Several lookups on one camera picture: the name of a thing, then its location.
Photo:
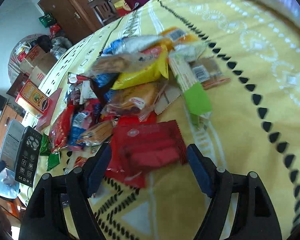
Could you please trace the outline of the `large red snack pack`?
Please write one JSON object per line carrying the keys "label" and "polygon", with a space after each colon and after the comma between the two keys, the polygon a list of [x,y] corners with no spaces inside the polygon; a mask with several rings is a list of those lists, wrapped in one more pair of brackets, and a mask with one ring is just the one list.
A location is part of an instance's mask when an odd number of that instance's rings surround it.
{"label": "large red snack pack", "polygon": [[186,145],[175,120],[117,126],[110,146],[105,176],[131,187],[146,187],[146,174],[153,170],[187,163]]}

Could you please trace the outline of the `blue white snack bag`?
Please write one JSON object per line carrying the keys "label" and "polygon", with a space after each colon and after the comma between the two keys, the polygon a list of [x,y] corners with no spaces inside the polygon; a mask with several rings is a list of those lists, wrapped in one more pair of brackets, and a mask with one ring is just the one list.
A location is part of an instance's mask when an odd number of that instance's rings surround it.
{"label": "blue white snack bag", "polygon": [[101,56],[111,56],[117,54],[130,54],[143,51],[163,39],[160,35],[141,35],[136,37],[123,37],[114,40],[105,48]]}

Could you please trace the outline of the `clear blue plastic bowl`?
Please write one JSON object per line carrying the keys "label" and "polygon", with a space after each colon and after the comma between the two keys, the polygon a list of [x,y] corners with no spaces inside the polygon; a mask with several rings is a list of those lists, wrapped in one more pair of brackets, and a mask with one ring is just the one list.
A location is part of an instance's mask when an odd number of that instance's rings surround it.
{"label": "clear blue plastic bowl", "polygon": [[0,197],[15,199],[19,194],[19,182],[14,179],[14,172],[5,168],[0,172]]}

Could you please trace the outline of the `black product box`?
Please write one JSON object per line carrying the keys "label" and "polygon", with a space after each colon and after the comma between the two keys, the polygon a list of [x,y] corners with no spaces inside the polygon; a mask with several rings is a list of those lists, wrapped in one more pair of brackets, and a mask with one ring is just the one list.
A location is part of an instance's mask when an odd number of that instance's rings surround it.
{"label": "black product box", "polygon": [[29,187],[33,187],[42,137],[35,129],[27,126],[19,145],[14,166],[14,179]]}

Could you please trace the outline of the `grey white 1377 box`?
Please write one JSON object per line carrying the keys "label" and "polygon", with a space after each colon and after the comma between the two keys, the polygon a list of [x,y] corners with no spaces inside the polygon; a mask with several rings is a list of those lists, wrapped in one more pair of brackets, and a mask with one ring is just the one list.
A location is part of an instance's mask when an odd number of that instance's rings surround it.
{"label": "grey white 1377 box", "polygon": [[24,131],[25,127],[19,121],[13,119],[5,134],[0,150],[0,161],[4,161],[6,168],[10,171],[14,171],[17,153]]}

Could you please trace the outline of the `yellow patterned bed sheet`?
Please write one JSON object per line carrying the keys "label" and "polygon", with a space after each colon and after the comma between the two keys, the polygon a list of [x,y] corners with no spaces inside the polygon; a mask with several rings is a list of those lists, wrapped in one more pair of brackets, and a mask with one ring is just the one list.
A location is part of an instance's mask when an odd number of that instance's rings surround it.
{"label": "yellow patterned bed sheet", "polygon": [[[67,74],[85,72],[113,40],[172,27],[202,38],[230,81],[208,90],[205,129],[193,126],[183,98],[158,120],[177,121],[185,143],[217,166],[255,171],[287,239],[300,224],[300,32],[270,9],[249,0],[150,0],[74,45],[39,88],[66,92]],[[144,189],[106,177],[89,200],[106,239],[193,239],[209,201],[179,164],[148,174]]]}

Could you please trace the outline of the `wooden chest of drawers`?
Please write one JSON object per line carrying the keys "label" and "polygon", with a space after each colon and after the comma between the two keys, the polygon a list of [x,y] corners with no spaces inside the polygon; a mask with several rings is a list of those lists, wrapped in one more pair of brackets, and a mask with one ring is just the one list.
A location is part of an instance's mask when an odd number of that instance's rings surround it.
{"label": "wooden chest of drawers", "polygon": [[5,105],[0,115],[0,149],[8,126],[13,119],[22,122],[23,117],[19,115],[12,107]]}

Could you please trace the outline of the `red yellow carton box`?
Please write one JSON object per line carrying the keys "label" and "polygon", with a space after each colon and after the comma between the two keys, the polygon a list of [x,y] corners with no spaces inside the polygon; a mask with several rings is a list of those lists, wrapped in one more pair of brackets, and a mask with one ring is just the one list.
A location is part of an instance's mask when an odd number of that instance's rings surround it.
{"label": "red yellow carton box", "polygon": [[52,104],[50,98],[30,80],[25,82],[15,102],[37,119],[42,118]]}

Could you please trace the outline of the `dark wooden side chair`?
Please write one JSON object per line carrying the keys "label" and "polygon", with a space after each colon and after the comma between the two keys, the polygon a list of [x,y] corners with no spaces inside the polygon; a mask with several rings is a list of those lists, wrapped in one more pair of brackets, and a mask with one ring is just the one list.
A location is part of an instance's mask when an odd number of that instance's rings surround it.
{"label": "dark wooden side chair", "polygon": [[6,94],[16,98],[28,79],[26,74],[20,73]]}

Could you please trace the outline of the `lower cardboard box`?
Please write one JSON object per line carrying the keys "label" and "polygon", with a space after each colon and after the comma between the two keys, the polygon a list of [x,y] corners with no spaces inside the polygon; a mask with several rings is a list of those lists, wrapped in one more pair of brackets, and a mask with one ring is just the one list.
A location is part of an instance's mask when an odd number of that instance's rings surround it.
{"label": "lower cardboard box", "polygon": [[57,59],[51,53],[38,57],[32,64],[34,68],[29,80],[38,87],[56,62]]}

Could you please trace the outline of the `cardboard box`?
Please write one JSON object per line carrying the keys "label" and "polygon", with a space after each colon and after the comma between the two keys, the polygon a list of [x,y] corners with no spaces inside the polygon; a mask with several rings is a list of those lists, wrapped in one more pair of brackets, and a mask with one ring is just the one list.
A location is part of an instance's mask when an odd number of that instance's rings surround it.
{"label": "cardboard box", "polygon": [[57,59],[51,53],[38,57],[32,64],[34,68],[29,80],[38,87],[56,62]]}
{"label": "cardboard box", "polygon": [[39,61],[46,55],[46,52],[37,44],[29,53],[23,58],[20,69],[21,71],[30,76],[35,66],[38,65]]}

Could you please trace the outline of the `green snack wrapper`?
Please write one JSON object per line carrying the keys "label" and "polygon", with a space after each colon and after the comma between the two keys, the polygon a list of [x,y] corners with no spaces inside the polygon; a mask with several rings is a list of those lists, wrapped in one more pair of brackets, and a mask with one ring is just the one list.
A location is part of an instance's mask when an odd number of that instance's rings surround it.
{"label": "green snack wrapper", "polygon": [[194,75],[189,63],[181,55],[170,53],[168,64],[183,93],[189,112],[208,119],[212,113],[209,97]]}

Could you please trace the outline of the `upper cardboard box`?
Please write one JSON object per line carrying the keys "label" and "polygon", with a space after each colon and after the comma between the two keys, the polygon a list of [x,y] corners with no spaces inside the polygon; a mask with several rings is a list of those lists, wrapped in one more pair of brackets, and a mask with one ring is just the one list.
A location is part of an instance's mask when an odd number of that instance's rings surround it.
{"label": "upper cardboard box", "polygon": [[29,53],[23,58],[20,69],[21,71],[30,76],[35,66],[38,65],[39,61],[46,55],[46,52],[37,44]]}

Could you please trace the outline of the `yellow snack bag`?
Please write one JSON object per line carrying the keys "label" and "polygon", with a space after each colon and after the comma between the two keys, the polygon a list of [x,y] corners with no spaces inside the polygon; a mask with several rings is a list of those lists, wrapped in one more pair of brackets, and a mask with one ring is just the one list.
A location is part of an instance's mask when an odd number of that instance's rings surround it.
{"label": "yellow snack bag", "polygon": [[125,89],[157,81],[161,77],[168,80],[167,47],[165,45],[146,49],[138,54],[136,72],[123,72],[112,86],[113,90]]}

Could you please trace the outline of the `wooden chair by wardrobe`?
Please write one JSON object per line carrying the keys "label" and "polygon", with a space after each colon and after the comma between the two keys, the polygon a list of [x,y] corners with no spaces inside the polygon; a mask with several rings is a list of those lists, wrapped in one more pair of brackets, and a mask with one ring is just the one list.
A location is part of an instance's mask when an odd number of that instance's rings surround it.
{"label": "wooden chair by wardrobe", "polygon": [[102,26],[120,18],[111,0],[93,0],[88,3],[88,6],[94,11]]}

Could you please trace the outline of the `red gift box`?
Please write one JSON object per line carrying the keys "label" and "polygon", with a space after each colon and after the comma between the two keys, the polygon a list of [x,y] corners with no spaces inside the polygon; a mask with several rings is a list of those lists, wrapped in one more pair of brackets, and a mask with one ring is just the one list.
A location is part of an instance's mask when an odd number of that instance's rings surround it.
{"label": "red gift box", "polygon": [[123,17],[129,13],[131,13],[131,9],[129,7],[129,5],[125,2],[125,0],[120,0],[114,3],[114,7],[117,11],[117,14],[120,17]]}

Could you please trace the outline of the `dark wooden wardrobe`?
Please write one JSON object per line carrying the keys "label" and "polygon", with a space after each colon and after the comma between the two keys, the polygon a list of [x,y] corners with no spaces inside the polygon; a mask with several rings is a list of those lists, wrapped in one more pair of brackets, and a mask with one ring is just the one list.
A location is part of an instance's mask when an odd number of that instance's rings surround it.
{"label": "dark wooden wardrobe", "polygon": [[103,28],[94,11],[88,6],[93,0],[39,0],[44,13],[51,13],[66,37],[77,43]]}

